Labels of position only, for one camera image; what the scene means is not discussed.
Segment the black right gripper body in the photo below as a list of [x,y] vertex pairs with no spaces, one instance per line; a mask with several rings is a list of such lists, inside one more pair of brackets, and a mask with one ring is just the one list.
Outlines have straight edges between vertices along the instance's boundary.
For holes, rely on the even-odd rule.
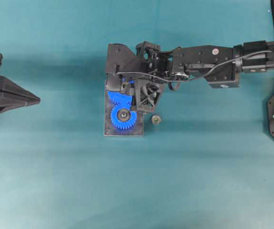
[[160,46],[153,44],[152,57],[145,54],[148,60],[147,72],[137,72],[133,78],[135,86],[136,108],[138,113],[152,113],[162,96],[165,86],[171,85],[174,78],[170,75],[169,53],[161,52]]

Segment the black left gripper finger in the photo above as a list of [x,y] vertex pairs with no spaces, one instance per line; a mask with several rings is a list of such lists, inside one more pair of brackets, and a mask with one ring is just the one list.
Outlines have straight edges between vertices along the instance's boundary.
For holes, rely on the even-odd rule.
[[33,93],[23,89],[7,77],[0,75],[0,92],[10,93],[17,95],[19,98],[28,98],[34,101],[40,101],[41,99]]
[[23,96],[18,94],[0,92],[0,114],[21,107],[32,106],[40,103],[36,96]]

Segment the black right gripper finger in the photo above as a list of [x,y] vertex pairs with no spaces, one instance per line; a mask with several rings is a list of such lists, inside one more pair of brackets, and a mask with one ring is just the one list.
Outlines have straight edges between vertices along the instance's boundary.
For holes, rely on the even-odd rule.
[[137,110],[135,99],[135,86],[134,80],[126,81],[124,78],[121,81],[121,99],[120,105],[126,106],[129,110]]

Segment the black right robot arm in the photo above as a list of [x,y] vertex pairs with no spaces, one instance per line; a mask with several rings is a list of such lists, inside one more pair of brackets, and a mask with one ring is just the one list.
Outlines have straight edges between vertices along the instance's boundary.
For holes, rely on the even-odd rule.
[[274,41],[246,42],[232,48],[204,45],[170,51],[149,46],[137,49],[137,54],[115,75],[134,87],[137,111],[149,113],[156,107],[162,85],[177,91],[182,83],[205,79],[212,88],[239,86],[240,73],[260,73],[274,70]]

